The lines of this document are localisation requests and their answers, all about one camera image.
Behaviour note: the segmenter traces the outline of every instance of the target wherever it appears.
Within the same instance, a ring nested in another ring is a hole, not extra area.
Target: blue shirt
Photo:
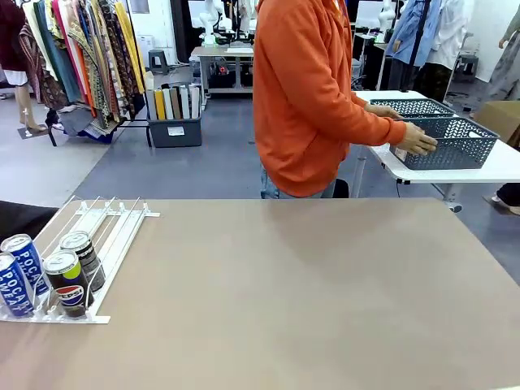
[[[416,67],[423,67],[430,54],[433,40],[436,37],[437,24],[439,23],[440,3],[440,0],[431,0],[430,10],[428,11],[426,23],[424,24],[421,44],[419,45],[417,58],[415,59]],[[390,39],[388,43],[387,56],[399,59],[403,63],[410,63],[423,8],[424,0],[409,0],[405,12],[403,12],[394,30],[392,39]],[[396,53],[393,52],[393,44],[395,41],[401,41]]]

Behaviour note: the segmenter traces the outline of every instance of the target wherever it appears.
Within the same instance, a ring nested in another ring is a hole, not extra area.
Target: hand
[[[437,140],[424,134],[424,131],[413,123],[406,124],[406,134],[397,148],[413,155],[426,156],[429,152],[436,150]]]
[[[399,47],[401,46],[401,41],[395,41],[393,42],[393,47],[392,47],[392,50],[394,53],[397,53],[397,51],[399,50]]]
[[[403,117],[400,116],[397,111],[389,106],[372,106],[370,103],[368,103],[365,106],[365,111],[371,112],[372,114],[382,118],[403,119]]]

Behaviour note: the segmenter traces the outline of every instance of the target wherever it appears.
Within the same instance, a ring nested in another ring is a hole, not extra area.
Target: orange hoodie
[[[349,143],[398,144],[405,124],[364,111],[350,90],[352,34],[339,0],[260,0],[254,45],[254,131],[278,188],[324,190]]]

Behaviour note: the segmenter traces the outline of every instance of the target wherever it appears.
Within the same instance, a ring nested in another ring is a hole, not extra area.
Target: gray plastic basket
[[[445,118],[455,114],[444,104],[432,99],[375,99],[375,106],[390,106],[404,118]]]
[[[478,169],[486,162],[498,136],[464,118],[407,119],[437,140],[437,150],[414,156],[395,146],[390,150],[409,169],[416,171]]]

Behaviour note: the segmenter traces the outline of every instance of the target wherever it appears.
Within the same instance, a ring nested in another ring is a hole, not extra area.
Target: pepsi logo
[[[83,287],[78,285],[56,288],[59,300],[64,306],[78,305],[83,298],[83,291]]]

